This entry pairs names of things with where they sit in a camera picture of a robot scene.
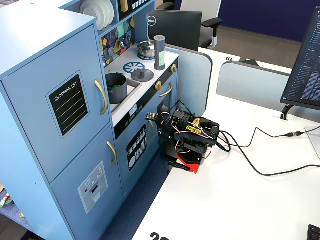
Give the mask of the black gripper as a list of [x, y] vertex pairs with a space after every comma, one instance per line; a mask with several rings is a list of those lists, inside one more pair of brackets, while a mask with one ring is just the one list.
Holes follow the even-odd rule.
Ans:
[[[160, 126], [158, 131], [158, 137], [159, 137], [158, 144], [161, 146], [164, 143], [167, 143], [167, 142], [170, 143], [175, 141], [176, 132], [177, 131], [173, 128], [173, 126], [169, 122], [164, 122]], [[176, 151], [175, 146], [176, 146], [175, 144], [171, 145], [171, 152], [167, 148], [164, 148], [162, 150], [162, 157], [165, 160], [172, 160], [173, 158], [176, 160], [178, 158], [178, 153]]]

